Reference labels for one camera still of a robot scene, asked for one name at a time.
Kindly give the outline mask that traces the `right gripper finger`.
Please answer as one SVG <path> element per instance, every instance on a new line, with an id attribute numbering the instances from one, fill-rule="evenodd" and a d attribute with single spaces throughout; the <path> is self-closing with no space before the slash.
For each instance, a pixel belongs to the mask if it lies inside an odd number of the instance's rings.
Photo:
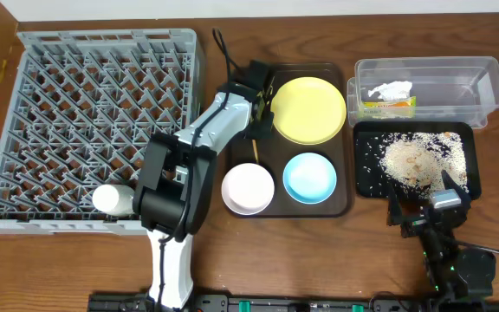
<path id="1" fill-rule="evenodd" d="M 399 225 L 403 222 L 404 215 L 399 199 L 391 184 L 387 185 L 388 194 L 388 225 Z"/>
<path id="2" fill-rule="evenodd" d="M 443 181 L 445 189 L 447 189 L 447 190 L 452 189 L 456 192 L 464 192 L 464 189 L 457 182 L 455 182 L 452 179 L 452 177 L 449 175 L 449 173 L 447 171 L 442 170 L 441 177 L 442 177 L 442 181 Z"/>

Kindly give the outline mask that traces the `leftover rice pile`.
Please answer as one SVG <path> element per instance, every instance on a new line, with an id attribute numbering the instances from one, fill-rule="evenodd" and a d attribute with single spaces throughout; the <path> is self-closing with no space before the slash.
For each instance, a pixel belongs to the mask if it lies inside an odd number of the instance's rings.
<path id="1" fill-rule="evenodd" d="M 381 168 L 394 182 L 418 191 L 420 199 L 444 189 L 442 170 L 466 191 L 464 151 L 455 133 L 415 133 L 410 139 L 397 139 L 382 153 Z M 387 184 L 394 189 L 394 182 Z"/>

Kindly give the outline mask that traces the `yellow round plate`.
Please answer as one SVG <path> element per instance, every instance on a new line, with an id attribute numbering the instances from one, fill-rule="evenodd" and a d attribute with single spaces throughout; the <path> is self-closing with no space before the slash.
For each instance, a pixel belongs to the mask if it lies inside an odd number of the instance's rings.
<path id="1" fill-rule="evenodd" d="M 318 145 L 342 129 L 347 107 L 332 83 L 316 77 L 300 77 L 277 90 L 271 112 L 276 131 L 284 138 L 301 145 Z"/>

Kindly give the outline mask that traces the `green orange snack wrapper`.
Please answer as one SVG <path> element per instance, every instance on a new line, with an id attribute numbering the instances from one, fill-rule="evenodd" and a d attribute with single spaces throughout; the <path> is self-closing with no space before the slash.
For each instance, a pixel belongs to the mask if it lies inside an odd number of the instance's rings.
<path id="1" fill-rule="evenodd" d="M 362 102 L 358 116 L 373 119 L 412 118 L 415 116 L 416 101 L 416 97 L 412 96 L 395 101 Z"/>

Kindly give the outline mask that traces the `light blue bowl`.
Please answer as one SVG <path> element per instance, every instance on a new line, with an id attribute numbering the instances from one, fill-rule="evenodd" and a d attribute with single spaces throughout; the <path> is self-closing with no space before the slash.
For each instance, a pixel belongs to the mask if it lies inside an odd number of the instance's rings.
<path id="1" fill-rule="evenodd" d="M 295 201 L 317 205 L 334 193 L 337 174 L 326 157 L 318 153 L 300 153 L 285 165 L 282 183 Z"/>

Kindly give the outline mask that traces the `white paper napkin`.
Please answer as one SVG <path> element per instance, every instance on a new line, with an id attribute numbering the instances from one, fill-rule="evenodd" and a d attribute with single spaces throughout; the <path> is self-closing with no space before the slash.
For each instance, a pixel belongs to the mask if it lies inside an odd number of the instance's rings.
<path id="1" fill-rule="evenodd" d="M 410 97 L 413 84 L 410 81 L 383 83 L 367 92 L 369 97 L 377 95 L 382 101 L 404 100 Z"/>

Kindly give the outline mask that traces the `pink white bowl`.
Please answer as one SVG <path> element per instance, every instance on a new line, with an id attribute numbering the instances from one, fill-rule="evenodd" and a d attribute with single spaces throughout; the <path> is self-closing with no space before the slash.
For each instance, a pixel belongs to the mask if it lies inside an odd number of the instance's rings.
<path id="1" fill-rule="evenodd" d="M 272 202 L 275 182 L 264 167 L 243 163 L 226 173 L 221 185 L 221 195 L 226 206 L 236 214 L 256 215 Z"/>

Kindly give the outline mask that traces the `white plastic cup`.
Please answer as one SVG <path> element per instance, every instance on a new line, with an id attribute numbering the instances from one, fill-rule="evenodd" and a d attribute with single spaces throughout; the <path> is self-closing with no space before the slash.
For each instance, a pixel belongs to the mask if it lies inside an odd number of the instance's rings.
<path id="1" fill-rule="evenodd" d="M 127 185 L 100 185 L 93 193 L 94 207 L 107 215 L 125 217 L 133 214 L 134 190 Z"/>

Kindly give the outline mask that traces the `wooden chopstick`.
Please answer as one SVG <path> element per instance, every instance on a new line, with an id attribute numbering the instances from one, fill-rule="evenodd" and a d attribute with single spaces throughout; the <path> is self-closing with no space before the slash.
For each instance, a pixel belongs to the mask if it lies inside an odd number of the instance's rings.
<path id="1" fill-rule="evenodd" d="M 258 153 L 256 140 L 252 140 L 251 142 L 252 142 L 252 148 L 253 148 L 255 162 L 259 165 L 260 161 L 259 161 L 259 153 Z"/>

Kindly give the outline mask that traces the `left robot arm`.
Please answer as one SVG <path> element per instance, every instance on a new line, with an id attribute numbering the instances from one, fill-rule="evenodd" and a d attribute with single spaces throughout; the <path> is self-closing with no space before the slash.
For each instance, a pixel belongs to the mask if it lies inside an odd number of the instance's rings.
<path id="1" fill-rule="evenodd" d="M 240 133 L 271 126 L 273 68 L 253 60 L 228 74 L 213 102 L 189 126 L 156 133 L 146 145 L 133 195 L 152 246 L 149 311 L 180 311 L 193 290 L 193 238 L 210 208 L 217 156 Z"/>

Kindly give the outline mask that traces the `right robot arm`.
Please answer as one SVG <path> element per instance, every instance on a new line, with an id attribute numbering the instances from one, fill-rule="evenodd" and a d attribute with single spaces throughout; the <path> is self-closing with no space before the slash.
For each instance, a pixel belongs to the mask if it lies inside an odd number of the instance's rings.
<path id="1" fill-rule="evenodd" d="M 387 186 L 388 219 L 403 238 L 418 237 L 424 266 L 437 293 L 420 303 L 417 311 L 486 311 L 484 298 L 493 294 L 496 257 L 479 247 L 458 242 L 453 230 L 467 220 L 470 195 L 446 171 L 442 191 L 433 192 L 420 213 L 405 215 L 392 185 Z"/>

